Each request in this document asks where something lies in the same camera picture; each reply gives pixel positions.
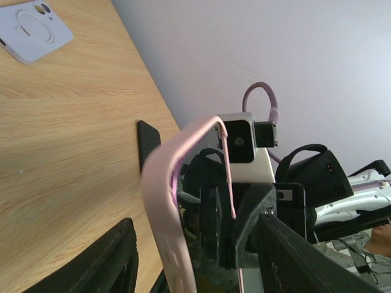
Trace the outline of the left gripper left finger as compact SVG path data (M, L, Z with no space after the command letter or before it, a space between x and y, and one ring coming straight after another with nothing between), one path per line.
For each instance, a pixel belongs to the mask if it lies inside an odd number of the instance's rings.
M139 256L131 218L124 218L66 265L26 292L134 292Z

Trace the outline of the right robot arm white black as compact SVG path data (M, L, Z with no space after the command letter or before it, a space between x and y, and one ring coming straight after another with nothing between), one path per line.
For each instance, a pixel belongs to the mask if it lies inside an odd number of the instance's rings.
M377 160L347 176L322 144L298 148L271 166L266 148L230 146L190 152L177 193L192 268L235 273L259 268L255 226L267 209L311 244L346 237L390 217L390 169Z

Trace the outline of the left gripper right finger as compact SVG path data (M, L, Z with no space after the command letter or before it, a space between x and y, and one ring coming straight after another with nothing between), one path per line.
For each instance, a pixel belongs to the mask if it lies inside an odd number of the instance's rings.
M259 216L258 260L265 292L379 292L272 215Z

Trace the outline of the pink phone case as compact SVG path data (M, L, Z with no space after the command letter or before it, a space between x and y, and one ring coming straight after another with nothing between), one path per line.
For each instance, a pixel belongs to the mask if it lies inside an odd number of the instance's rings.
M203 252L201 188L223 186L232 197L227 130L218 116L194 122L148 156L142 196L170 292L242 292L240 269Z

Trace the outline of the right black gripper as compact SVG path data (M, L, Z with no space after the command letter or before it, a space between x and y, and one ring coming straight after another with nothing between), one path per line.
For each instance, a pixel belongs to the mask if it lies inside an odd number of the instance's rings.
M201 188L203 252L225 269L258 268L258 253L291 253L306 243L305 192L296 183L234 183Z

